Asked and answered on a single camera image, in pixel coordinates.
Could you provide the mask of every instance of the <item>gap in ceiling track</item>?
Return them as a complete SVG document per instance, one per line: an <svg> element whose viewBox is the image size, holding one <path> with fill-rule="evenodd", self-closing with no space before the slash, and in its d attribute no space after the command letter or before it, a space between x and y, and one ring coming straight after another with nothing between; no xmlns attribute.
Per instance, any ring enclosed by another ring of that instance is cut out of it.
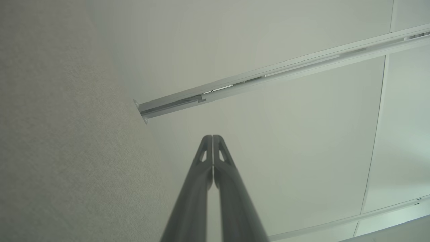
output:
<svg viewBox="0 0 430 242"><path fill-rule="evenodd" d="M430 24L376 36L242 73L142 103L138 109L147 121L163 114L256 90L261 87L260 84L288 81L427 44L430 44Z"/></svg>

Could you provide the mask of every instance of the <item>textured wall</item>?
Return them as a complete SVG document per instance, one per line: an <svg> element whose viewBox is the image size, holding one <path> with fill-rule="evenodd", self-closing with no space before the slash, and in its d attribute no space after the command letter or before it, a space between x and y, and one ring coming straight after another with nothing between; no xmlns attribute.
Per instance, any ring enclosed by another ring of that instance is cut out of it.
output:
<svg viewBox="0 0 430 242"><path fill-rule="evenodd" d="M86 8L0 3L1 241L157 241L173 206Z"/></svg>

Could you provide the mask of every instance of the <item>linear ceiling channel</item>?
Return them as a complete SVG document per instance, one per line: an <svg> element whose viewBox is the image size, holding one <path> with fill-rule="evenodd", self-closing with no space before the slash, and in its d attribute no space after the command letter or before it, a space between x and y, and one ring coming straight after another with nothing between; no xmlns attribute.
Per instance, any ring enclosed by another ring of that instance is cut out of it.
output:
<svg viewBox="0 0 430 242"><path fill-rule="evenodd" d="M430 44L430 24L357 41L272 66L218 80L140 104L143 118L186 109L260 88L270 81L287 81L356 62Z"/></svg>

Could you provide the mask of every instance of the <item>beige wall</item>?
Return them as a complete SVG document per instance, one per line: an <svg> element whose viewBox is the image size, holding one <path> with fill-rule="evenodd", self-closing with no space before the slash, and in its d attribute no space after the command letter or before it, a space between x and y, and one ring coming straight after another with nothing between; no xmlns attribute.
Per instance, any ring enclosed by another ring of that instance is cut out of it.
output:
<svg viewBox="0 0 430 242"><path fill-rule="evenodd" d="M1 241L157 241L176 198L86 8L0 3Z"/></svg>

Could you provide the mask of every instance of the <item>ceiling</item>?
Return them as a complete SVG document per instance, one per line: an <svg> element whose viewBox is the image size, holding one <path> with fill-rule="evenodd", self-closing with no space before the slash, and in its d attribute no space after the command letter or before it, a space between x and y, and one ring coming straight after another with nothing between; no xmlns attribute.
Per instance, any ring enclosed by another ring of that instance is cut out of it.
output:
<svg viewBox="0 0 430 242"><path fill-rule="evenodd" d="M139 103L430 23L425 0L92 0L90 7ZM155 117L147 126L177 171L178 191L201 138L220 134L268 235L299 230L430 194L429 62L429 47L407 50ZM221 241L218 200L212 188L209 242ZM430 214L426 203L413 209L417 217ZM412 219L404 214L281 241L340 241L392 226L393 217L396 224Z"/></svg>

